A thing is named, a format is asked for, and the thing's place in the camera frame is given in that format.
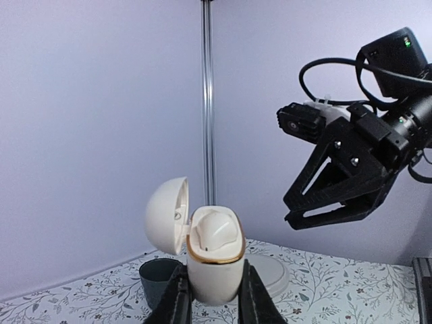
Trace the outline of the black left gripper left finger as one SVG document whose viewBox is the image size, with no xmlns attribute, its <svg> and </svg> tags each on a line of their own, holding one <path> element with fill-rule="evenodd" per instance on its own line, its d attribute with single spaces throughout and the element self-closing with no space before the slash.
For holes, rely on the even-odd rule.
<svg viewBox="0 0 432 324">
<path fill-rule="evenodd" d="M 188 281 L 187 266 L 177 266 L 156 309 L 151 310 L 145 323 L 191 323 L 192 288 Z"/>
</svg>

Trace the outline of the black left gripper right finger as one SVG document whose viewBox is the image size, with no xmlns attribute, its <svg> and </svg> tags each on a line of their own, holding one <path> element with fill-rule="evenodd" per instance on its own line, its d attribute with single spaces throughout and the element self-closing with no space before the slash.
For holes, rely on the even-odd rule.
<svg viewBox="0 0 432 324">
<path fill-rule="evenodd" d="M 257 270 L 248 261 L 244 262 L 242 282 L 238 290 L 238 323 L 286 324 Z"/>
</svg>

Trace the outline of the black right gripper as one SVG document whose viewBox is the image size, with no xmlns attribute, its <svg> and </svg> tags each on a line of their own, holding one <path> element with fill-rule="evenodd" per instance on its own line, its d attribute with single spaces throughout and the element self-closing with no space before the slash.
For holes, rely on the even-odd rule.
<svg viewBox="0 0 432 324">
<path fill-rule="evenodd" d="M 283 201 L 295 230 L 361 221 L 382 205 L 399 173 L 420 183 L 414 166 L 431 148 L 431 95 L 406 99 L 381 117 L 349 106 L 350 122 L 331 122 Z"/>
</svg>

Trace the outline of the white earbud case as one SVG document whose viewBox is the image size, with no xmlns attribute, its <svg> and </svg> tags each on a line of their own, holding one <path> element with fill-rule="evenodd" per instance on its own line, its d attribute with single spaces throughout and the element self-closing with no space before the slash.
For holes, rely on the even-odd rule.
<svg viewBox="0 0 432 324">
<path fill-rule="evenodd" d="M 189 211 L 187 178 L 162 183 L 150 197 L 144 230 L 158 250 L 187 252 L 187 274 L 194 298 L 209 306 L 232 301 L 239 290 L 246 238 L 239 217 L 228 207 L 207 205 Z"/>
</svg>

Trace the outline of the white earbud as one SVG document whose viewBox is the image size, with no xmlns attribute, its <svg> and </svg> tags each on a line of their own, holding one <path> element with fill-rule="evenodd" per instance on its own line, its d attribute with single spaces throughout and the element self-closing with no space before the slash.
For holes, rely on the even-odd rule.
<svg viewBox="0 0 432 324">
<path fill-rule="evenodd" d="M 200 248 L 205 251 L 220 249 L 236 241 L 238 230 L 234 220 L 225 213 L 211 211 L 196 226 Z"/>
</svg>

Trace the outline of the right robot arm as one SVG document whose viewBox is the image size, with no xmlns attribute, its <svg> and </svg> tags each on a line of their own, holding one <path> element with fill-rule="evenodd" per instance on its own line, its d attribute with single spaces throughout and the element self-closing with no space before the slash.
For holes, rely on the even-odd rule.
<svg viewBox="0 0 432 324">
<path fill-rule="evenodd" d="M 363 101 L 311 97 L 277 111 L 280 128 L 314 144 L 285 194 L 286 221 L 295 230 L 359 221 L 385 200 L 398 174 L 415 172 L 431 147 L 431 64 L 409 28 L 363 46 L 355 59 L 334 57 L 357 75 L 374 74 L 381 98 Z"/>
</svg>

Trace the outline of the dark grey mug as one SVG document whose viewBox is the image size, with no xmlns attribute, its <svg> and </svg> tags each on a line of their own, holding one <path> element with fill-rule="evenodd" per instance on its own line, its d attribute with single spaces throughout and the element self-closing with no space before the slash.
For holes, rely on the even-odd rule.
<svg viewBox="0 0 432 324">
<path fill-rule="evenodd" d="M 181 262 L 175 259 L 160 258 L 143 263 L 139 276 L 144 290 L 145 300 L 151 310 L 156 309 L 168 282 Z"/>
</svg>

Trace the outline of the floral patterned table mat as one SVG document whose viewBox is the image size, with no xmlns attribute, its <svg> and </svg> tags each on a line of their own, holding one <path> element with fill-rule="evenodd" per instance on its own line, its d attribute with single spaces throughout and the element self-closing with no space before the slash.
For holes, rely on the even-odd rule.
<svg viewBox="0 0 432 324">
<path fill-rule="evenodd" d="M 288 323 L 418 323 L 412 268 L 249 240 L 256 267 Z M 150 314 L 139 267 L 163 253 L 1 303 L 2 323 L 141 323 Z"/>
</svg>

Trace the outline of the front aluminium rail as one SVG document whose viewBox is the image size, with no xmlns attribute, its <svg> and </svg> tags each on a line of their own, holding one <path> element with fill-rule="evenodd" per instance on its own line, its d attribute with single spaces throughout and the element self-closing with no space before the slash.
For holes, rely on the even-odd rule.
<svg viewBox="0 0 432 324">
<path fill-rule="evenodd" d="M 431 324 L 431 258 L 413 258 L 412 268 L 415 276 L 420 323 Z"/>
</svg>

